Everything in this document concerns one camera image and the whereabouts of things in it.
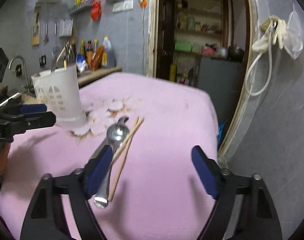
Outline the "person's left hand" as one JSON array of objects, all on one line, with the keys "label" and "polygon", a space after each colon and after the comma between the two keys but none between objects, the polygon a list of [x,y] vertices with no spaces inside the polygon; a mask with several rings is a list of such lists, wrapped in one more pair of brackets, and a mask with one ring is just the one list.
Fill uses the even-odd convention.
[{"label": "person's left hand", "polygon": [[4,174],[8,165],[8,154],[11,148],[10,143],[3,144],[0,149],[0,176]]}]

